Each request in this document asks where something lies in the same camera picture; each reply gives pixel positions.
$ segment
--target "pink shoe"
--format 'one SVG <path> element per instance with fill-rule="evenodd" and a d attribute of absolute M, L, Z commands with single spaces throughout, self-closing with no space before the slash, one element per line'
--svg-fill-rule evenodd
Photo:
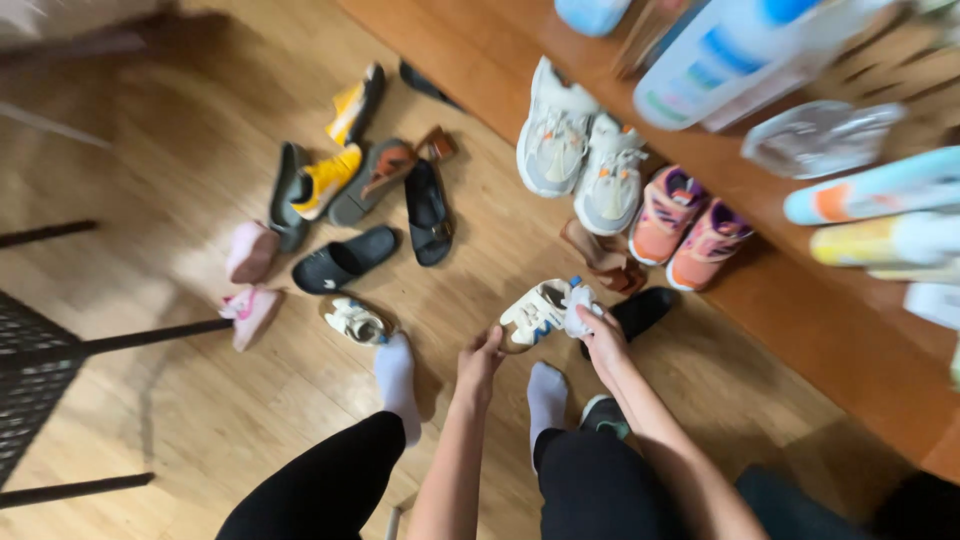
<path fill-rule="evenodd" d="M 704 198 L 704 190 L 680 167 L 661 169 L 643 188 L 643 206 L 630 228 L 630 253 L 650 266 L 667 262 Z"/>
<path fill-rule="evenodd" d="M 227 279 L 231 283 L 256 283 L 267 275 L 280 235 L 259 221 L 245 221 L 233 231 L 227 256 Z"/>
<path fill-rule="evenodd" d="M 276 317 L 283 293 L 261 286 L 248 287 L 224 299 L 220 316 L 233 319 L 233 348 L 243 353 L 256 343 Z"/>
<path fill-rule="evenodd" d="M 713 199 L 666 267 L 666 279 L 675 289 L 707 286 L 728 258 L 754 230 L 720 199 Z"/>

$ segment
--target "tissue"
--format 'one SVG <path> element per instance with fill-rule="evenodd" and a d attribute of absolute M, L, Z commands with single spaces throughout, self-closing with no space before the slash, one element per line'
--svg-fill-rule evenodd
<path fill-rule="evenodd" d="M 570 292 L 570 297 L 562 301 L 566 307 L 566 316 L 564 317 L 564 330 L 566 331 L 566 335 L 573 338 L 581 338 L 593 333 L 593 331 L 584 324 L 580 315 L 577 314 L 577 306 L 586 306 L 587 309 L 598 317 L 603 316 L 603 310 L 594 303 L 596 299 L 597 295 L 589 285 L 573 287 L 573 290 Z"/>

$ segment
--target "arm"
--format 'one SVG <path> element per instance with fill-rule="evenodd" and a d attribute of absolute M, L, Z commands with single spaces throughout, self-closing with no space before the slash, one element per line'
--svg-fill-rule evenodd
<path fill-rule="evenodd" d="M 484 331 L 458 357 L 457 385 L 440 444 L 414 503 L 410 538 L 476 538 L 484 426 L 493 373 L 504 357 L 497 351 L 502 336 L 500 327 Z"/>
<path fill-rule="evenodd" d="M 677 501 L 697 538 L 765 539 L 740 495 L 693 443 L 627 357 L 623 331 L 608 312 L 577 313 L 594 331 L 584 338 L 600 380 L 623 410 L 643 457 Z"/>

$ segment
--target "black chair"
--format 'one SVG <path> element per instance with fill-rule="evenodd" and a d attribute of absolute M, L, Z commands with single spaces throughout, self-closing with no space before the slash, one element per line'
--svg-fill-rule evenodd
<path fill-rule="evenodd" d="M 0 235 L 0 249 L 65 234 L 91 231 L 79 221 Z M 83 341 L 57 323 L 0 291 L 0 489 L 50 417 L 84 361 L 93 355 L 226 330 L 230 319 L 213 319 L 162 330 Z M 147 485 L 154 473 L 0 493 L 0 508 L 44 503 Z"/>

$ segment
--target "person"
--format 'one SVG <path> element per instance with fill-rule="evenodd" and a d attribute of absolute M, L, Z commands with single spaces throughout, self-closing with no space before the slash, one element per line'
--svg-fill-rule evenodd
<path fill-rule="evenodd" d="M 610 396 L 590 400 L 581 426 L 564 429 L 563 375 L 543 362 L 530 376 L 530 447 L 544 504 L 540 531 L 552 538 L 766 538 L 733 487 L 677 424 L 627 353 L 619 323 L 578 307 L 584 339 Z M 471 340 L 433 462 L 414 504 L 408 536 L 474 538 L 480 463 L 503 329 Z M 403 453 L 420 438 L 406 338 L 380 348 L 374 374 L 384 407 L 257 486 L 227 517 L 218 539 L 359 537 Z M 623 442 L 632 432 L 640 454 Z"/>

